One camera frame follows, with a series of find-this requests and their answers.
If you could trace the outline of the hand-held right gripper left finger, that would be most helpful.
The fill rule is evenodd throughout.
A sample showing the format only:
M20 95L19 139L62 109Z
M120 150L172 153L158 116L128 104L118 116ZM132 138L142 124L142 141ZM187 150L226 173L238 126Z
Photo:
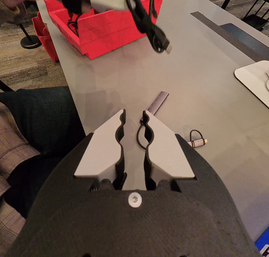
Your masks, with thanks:
M109 180L115 189L122 189L127 178L123 146L126 110L122 109L97 128L74 173L76 178Z

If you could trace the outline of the blue plastic bin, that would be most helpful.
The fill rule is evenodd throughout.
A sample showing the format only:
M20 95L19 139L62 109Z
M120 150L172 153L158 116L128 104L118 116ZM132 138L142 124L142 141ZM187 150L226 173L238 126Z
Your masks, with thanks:
M269 227L256 240L255 245L261 256L269 257Z

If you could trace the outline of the black metal cart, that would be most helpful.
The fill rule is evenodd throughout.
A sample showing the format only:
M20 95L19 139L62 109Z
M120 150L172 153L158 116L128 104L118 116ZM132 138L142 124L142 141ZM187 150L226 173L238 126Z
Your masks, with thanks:
M255 13L250 14L252 9L256 6L256 4L259 1L262 1L262 4L260 5L260 7L257 9ZM268 24L269 17L266 17L266 15L268 16L269 8L267 8L267 10L263 13L262 16L259 16L258 13L266 4L268 6L269 0L256 0L253 3L253 5L250 7L250 9L248 10L246 15L241 20L245 22L246 24L248 24L249 26L255 28L256 30L262 31L264 29L264 26Z

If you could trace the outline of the small red plastic bin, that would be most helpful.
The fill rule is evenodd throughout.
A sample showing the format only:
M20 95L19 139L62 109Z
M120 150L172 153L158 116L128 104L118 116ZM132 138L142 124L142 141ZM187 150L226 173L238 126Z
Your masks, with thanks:
M59 62L59 58L53 44L51 35L42 20L40 12L37 13L36 17L32 18L32 22L35 29L35 33L40 42L42 43L43 47L45 48L46 52L48 53L49 57L54 62Z

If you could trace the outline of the white document stand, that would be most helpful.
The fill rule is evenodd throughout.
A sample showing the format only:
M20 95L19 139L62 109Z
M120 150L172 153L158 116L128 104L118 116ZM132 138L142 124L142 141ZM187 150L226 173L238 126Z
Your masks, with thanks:
M235 78L269 107L269 61L263 60L236 69Z

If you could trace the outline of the person's plaid shirt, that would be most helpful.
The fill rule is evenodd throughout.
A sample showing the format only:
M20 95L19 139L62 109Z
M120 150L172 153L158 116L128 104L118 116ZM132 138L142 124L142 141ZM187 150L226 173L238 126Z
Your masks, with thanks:
M39 155L20 133L15 120L4 105L0 104L0 256L17 238L25 219L4 200L4 193L10 189L8 177L22 162Z

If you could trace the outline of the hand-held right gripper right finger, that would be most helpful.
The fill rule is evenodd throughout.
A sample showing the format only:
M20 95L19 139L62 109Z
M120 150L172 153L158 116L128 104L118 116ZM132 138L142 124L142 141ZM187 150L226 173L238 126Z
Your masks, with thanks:
M176 134L149 111L143 111L145 149L144 173L146 189L156 189L160 181L194 179Z

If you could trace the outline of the long silver usb hub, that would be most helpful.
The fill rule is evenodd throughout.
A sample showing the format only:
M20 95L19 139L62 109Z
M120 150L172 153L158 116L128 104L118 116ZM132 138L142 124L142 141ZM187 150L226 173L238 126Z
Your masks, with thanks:
M153 116L155 116L160 107L165 102L165 100L168 98L168 96L169 96L168 92L161 91L155 98L155 100L151 103L151 105L148 107L147 111L151 113Z

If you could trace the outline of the black stanchion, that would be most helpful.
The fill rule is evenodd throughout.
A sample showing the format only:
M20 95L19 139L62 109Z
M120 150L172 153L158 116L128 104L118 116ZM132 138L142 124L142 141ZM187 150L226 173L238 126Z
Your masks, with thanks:
M38 36L36 35L29 35L23 25L19 24L20 28L22 29L23 33L25 34L25 37L21 39L20 45L24 49L36 49L40 46L42 46L41 41L39 40Z

